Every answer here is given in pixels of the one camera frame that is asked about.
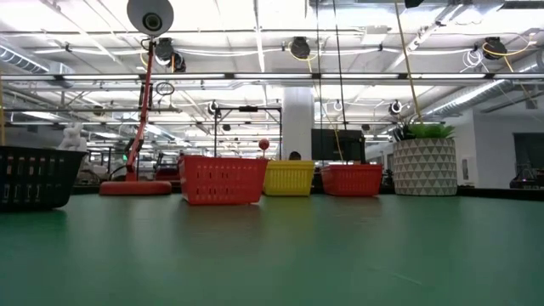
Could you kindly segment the black monitor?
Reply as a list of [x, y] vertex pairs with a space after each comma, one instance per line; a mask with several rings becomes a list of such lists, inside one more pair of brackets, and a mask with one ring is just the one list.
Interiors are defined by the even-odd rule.
[[360, 130], [311, 130], [311, 154], [317, 161], [363, 162], [365, 138]]

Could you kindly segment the white pillar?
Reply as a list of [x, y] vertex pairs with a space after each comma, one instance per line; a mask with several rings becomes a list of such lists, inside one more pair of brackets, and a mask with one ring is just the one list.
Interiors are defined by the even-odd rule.
[[315, 119], [313, 90], [308, 87], [283, 88], [282, 102], [282, 155], [287, 159], [292, 151], [296, 151], [303, 160], [310, 160]]

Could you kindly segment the silver ventilation duct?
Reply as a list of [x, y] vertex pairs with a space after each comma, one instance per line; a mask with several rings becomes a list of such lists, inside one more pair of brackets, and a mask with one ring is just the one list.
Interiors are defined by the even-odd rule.
[[48, 82], [62, 88], [74, 86], [73, 81], [65, 78], [74, 73], [68, 65], [40, 59], [6, 42], [0, 42], [0, 63], [22, 71], [22, 74], [3, 75], [2, 79], [8, 82]]
[[422, 117], [448, 116], [472, 106], [506, 94], [522, 81], [544, 80], [544, 48], [518, 60], [512, 65], [513, 72], [490, 73], [491, 78], [478, 86], [459, 89], [433, 103], [422, 111]]

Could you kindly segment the green table mat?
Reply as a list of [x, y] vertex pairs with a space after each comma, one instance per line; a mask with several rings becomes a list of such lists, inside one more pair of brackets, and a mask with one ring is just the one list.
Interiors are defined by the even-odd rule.
[[544, 306], [544, 202], [75, 195], [0, 213], [0, 306]]

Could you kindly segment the white figure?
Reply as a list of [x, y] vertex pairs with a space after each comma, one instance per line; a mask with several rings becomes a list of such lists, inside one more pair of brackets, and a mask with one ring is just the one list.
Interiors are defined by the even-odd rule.
[[87, 140], [81, 136], [82, 123], [69, 123], [63, 130], [63, 139], [58, 146], [59, 150], [86, 151]]

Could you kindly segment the black metal frame rig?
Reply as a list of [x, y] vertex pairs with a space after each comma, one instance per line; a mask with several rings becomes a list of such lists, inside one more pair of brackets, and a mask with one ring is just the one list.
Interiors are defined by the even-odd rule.
[[[283, 124], [282, 124], [282, 107], [281, 106], [255, 106], [255, 105], [243, 105], [238, 107], [220, 107], [216, 106], [213, 110], [212, 118], [213, 118], [213, 156], [218, 156], [218, 125], [220, 123], [220, 120], [218, 119], [218, 113], [220, 111], [226, 111], [226, 113], [221, 116], [221, 119], [225, 119], [232, 111], [238, 111], [238, 112], [244, 112], [244, 113], [252, 113], [252, 112], [258, 112], [258, 111], [264, 111], [265, 113], [269, 114], [273, 119], [276, 120], [276, 123], [279, 125], [279, 148], [282, 149], [282, 141], [283, 141]], [[270, 112], [271, 111], [278, 111], [279, 112], [279, 119], [276, 119], [273, 117]]]

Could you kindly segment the green succulent plant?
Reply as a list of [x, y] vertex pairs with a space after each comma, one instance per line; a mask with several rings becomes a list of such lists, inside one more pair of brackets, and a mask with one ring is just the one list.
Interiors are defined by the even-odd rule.
[[416, 139], [449, 139], [454, 127], [445, 124], [414, 124], [409, 127], [410, 133]]

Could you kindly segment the black aluminium table frame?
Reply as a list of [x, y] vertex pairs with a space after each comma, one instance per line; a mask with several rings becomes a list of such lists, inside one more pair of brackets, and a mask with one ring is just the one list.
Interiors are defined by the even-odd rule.
[[[98, 185], [76, 185], [71, 192], [73, 195], [98, 194]], [[457, 196], [496, 198], [517, 201], [544, 201], [544, 190], [531, 189], [479, 189], [473, 187], [458, 187]]]

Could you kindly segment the black slotted plastic basket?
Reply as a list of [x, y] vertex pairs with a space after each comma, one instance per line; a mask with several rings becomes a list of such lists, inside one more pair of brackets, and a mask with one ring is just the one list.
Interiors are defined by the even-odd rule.
[[81, 151], [0, 146], [0, 213], [66, 205], [85, 156]]

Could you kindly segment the long ceiling light bar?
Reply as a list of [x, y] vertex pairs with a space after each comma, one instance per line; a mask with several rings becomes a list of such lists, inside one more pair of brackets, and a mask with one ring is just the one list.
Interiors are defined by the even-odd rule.
[[[145, 74], [32, 74], [5, 75], [0, 79], [8, 82], [59, 82], [59, 81], [143, 81]], [[185, 74], [152, 74], [151, 80], [263, 80], [263, 81], [500, 81], [500, 80], [544, 80], [544, 73], [510, 72], [510, 73], [185, 73]]]

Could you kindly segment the red slotted plastic basket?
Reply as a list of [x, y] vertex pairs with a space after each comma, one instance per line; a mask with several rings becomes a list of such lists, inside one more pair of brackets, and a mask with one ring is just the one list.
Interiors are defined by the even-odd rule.
[[383, 167], [372, 164], [330, 165], [320, 170], [323, 189], [331, 196], [376, 196]]
[[183, 156], [178, 164], [182, 197], [190, 205], [258, 202], [268, 160]]

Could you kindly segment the white patterned plant pot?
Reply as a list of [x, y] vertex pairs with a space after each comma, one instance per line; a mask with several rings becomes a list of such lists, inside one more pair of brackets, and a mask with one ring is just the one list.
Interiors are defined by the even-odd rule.
[[407, 139], [394, 143], [394, 192], [402, 196], [455, 196], [454, 139]]

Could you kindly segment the black machine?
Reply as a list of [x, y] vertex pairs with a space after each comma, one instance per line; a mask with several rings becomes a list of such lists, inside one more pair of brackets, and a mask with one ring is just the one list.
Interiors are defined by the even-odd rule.
[[510, 189], [544, 190], [544, 168], [522, 169], [509, 183]]

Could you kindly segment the dark wall screen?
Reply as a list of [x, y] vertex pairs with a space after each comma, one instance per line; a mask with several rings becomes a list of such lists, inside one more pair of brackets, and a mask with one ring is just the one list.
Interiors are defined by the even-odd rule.
[[516, 168], [544, 169], [544, 133], [513, 135]]

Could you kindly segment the red desk lamp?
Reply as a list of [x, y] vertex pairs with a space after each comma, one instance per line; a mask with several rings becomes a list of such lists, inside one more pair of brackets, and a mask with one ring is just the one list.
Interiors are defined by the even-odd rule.
[[173, 24], [173, 6], [169, 0], [128, 0], [127, 16], [132, 25], [147, 36], [147, 68], [139, 96], [139, 126], [131, 140], [125, 165], [124, 181], [105, 181], [99, 187], [101, 196], [159, 196], [169, 195], [172, 185], [168, 181], [142, 181], [136, 161], [145, 142], [148, 110], [152, 101], [152, 66], [155, 39], [167, 32]]

